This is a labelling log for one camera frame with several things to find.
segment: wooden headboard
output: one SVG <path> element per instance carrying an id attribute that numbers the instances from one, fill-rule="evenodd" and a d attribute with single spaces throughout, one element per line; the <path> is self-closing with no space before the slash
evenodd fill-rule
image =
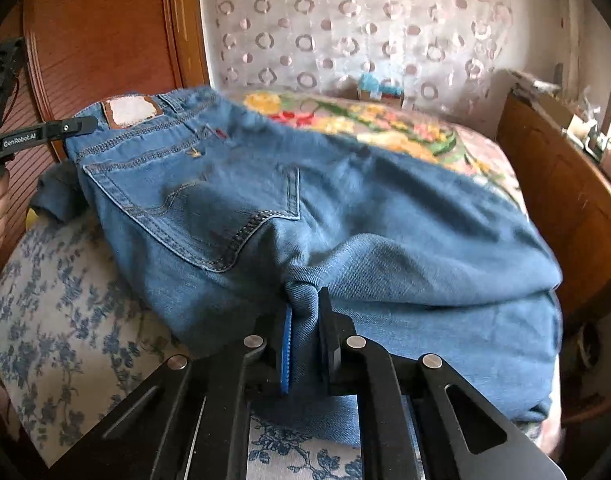
<path id="1" fill-rule="evenodd" d="M 497 142 L 514 167 L 530 218 L 563 271 L 569 317 L 611 281 L 611 184 L 588 156 L 509 95 Z"/>
<path id="2" fill-rule="evenodd" d="M 0 42 L 24 36 L 28 66 L 2 132 L 63 119 L 98 100 L 205 84 L 199 0 L 19 0 Z M 8 163 L 10 225 L 0 269 L 25 231 L 38 176 L 65 154 L 60 142 Z"/>

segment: sheer curtain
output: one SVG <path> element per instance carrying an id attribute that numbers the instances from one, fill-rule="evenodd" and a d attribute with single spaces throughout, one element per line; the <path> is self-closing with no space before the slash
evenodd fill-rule
<path id="1" fill-rule="evenodd" d="M 406 107 L 476 113 L 512 25 L 509 0 L 202 0 L 215 83 L 352 94 L 362 72 Z"/>

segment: bed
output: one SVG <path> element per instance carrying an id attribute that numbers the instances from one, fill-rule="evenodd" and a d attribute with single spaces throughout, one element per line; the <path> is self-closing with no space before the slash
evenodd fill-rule
<path id="1" fill-rule="evenodd" d="M 229 97 L 272 120 L 408 153 L 525 212 L 501 149 L 457 124 L 380 104 L 248 90 Z M 188 352 L 122 282 L 91 213 L 60 226 L 38 218 L 0 277 L 0 411 L 53 464 L 165 359 Z M 522 429 L 546 453 L 560 427 L 558 367 L 546 421 Z M 360 450 L 254 418 L 249 478 L 360 478 Z"/>

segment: denim fabric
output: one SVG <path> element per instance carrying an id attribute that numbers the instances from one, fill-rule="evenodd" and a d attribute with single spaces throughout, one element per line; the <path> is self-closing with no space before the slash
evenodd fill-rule
<path id="1" fill-rule="evenodd" d="M 66 142 L 128 282 L 196 356 L 293 307 L 290 395 L 256 407 L 358 442 L 354 399 L 325 397 L 317 292 L 390 352 L 436 352 L 514 420 L 549 407 L 561 272 L 521 211 L 467 177 L 341 136 L 291 129 L 209 88 L 164 115 Z M 44 179 L 34 204 L 62 200 Z"/>

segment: waistband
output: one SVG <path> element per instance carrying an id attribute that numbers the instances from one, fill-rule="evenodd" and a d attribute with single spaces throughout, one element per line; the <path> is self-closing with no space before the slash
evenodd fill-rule
<path id="1" fill-rule="evenodd" d="M 126 93 L 123 96 L 139 93 Z M 98 125 L 96 130 L 88 135 L 70 137 L 65 141 L 66 150 L 71 160 L 78 163 L 85 156 L 99 153 L 118 145 L 123 140 L 154 130 L 162 130 L 196 118 L 207 107 L 220 102 L 223 98 L 209 86 L 197 88 L 181 88 L 164 94 L 149 95 L 162 111 L 162 114 L 127 128 L 111 128 L 106 118 L 102 103 L 96 102 L 76 114 L 80 116 L 95 116 Z"/>
<path id="2" fill-rule="evenodd" d="M 83 108 L 83 110 L 77 112 L 74 116 L 81 117 L 86 115 L 93 115 L 98 119 L 97 129 L 109 130 L 111 128 L 109 127 L 108 120 L 105 117 L 105 112 L 103 111 L 103 101 L 128 95 L 145 96 L 147 94 L 140 94 L 138 92 L 128 92 L 125 94 L 112 96 L 108 99 L 97 101 L 89 105 L 88 107 Z M 153 99 L 153 101 L 156 102 L 157 105 L 159 105 L 160 109 L 167 116 L 178 116 L 185 114 L 186 112 L 190 112 L 192 110 L 195 110 L 196 108 L 199 108 L 203 103 L 210 101 L 211 99 L 220 97 L 220 95 L 209 86 L 198 86 L 196 88 L 177 88 L 165 94 L 150 94 L 147 96 Z"/>

